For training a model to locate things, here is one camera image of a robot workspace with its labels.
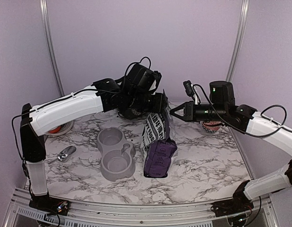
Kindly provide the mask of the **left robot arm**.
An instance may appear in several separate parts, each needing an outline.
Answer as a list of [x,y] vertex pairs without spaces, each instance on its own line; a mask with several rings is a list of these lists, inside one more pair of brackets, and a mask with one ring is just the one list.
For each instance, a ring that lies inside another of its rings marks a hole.
[[139,62],[131,63],[123,77],[102,79],[42,105],[22,107],[20,139],[26,172],[31,182],[32,200],[43,210],[54,207],[49,196],[44,161],[44,135],[50,130],[77,118],[118,110],[122,115],[134,110],[138,113],[161,113],[165,108],[162,93],[157,88],[162,75]]

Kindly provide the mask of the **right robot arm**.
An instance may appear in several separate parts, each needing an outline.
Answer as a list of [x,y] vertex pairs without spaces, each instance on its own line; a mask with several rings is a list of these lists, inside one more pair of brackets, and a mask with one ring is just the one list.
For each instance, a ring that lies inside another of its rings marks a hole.
[[218,122],[233,130],[262,140],[291,157],[288,164],[260,178],[243,182],[229,201],[229,208],[238,212],[248,201],[259,196],[292,188],[292,128],[285,126],[287,113],[278,122],[249,105],[236,105],[233,85],[227,81],[209,84],[210,94],[204,93],[206,102],[201,102],[196,91],[199,84],[184,81],[185,92],[192,101],[173,109],[170,114],[184,122]]

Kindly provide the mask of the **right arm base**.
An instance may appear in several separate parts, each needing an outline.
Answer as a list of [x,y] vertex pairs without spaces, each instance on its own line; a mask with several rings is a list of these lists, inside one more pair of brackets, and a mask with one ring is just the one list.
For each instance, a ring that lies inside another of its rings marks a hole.
[[254,208],[252,202],[247,203],[235,203],[233,199],[217,201],[211,204],[210,210],[216,217],[233,215],[240,212],[251,211]]

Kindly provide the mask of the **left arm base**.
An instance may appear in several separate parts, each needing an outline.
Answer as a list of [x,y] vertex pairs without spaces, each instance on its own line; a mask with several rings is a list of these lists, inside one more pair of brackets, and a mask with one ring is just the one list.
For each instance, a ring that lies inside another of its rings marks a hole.
[[70,208],[70,202],[66,200],[52,199],[51,201],[30,201],[29,207],[66,216]]

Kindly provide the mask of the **purple pet food bag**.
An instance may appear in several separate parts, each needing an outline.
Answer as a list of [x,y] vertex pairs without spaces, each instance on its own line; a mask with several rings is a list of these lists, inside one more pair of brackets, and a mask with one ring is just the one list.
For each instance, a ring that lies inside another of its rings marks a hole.
[[146,178],[166,178],[178,155],[168,97],[163,93],[163,110],[150,113],[142,132],[140,151]]

